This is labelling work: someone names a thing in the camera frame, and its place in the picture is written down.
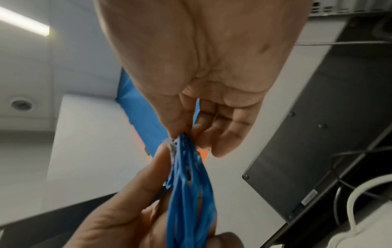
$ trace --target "hand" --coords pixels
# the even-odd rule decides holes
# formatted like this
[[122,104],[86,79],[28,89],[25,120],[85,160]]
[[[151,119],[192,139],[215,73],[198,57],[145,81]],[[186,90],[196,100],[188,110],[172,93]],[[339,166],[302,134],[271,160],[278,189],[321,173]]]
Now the hand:
[[[170,192],[149,204],[168,178],[170,168],[169,149],[161,145],[151,164],[93,211],[64,248],[165,248]],[[215,236],[215,227],[216,222],[209,230],[206,248],[243,248],[232,233]]]
[[253,126],[312,2],[96,0],[96,7],[123,67],[169,135],[188,132],[221,157]]

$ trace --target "blue wire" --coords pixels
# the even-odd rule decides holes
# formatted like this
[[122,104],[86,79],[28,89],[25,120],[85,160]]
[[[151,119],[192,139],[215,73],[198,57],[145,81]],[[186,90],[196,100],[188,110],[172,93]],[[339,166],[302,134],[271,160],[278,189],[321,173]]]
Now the blue wire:
[[[178,137],[166,188],[173,188],[167,217],[167,248],[203,248],[216,217],[212,186],[200,154],[187,134]],[[198,201],[201,214],[197,219]]]

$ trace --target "white label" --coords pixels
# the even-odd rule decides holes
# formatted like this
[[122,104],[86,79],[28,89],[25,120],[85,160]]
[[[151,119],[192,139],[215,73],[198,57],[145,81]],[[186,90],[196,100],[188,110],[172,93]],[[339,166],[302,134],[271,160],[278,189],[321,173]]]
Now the white label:
[[306,206],[316,195],[317,191],[313,189],[307,196],[305,196],[301,203]]

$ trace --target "white ceiling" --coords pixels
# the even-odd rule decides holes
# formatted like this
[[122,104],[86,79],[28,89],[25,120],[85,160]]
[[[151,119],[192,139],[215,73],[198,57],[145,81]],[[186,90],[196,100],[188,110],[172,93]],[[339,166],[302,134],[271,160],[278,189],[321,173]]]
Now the white ceiling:
[[[0,22],[0,130],[54,130],[64,93],[115,98],[121,66],[99,27],[92,0],[0,0],[47,24],[43,37]],[[19,112],[13,97],[34,109]]]

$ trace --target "smoke detector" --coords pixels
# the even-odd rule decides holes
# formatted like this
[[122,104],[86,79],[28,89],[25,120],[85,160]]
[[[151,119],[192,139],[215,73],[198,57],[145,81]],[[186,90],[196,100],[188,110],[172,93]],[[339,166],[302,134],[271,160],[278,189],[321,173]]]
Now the smoke detector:
[[26,97],[13,97],[9,100],[9,104],[17,111],[27,112],[34,108],[34,103]]

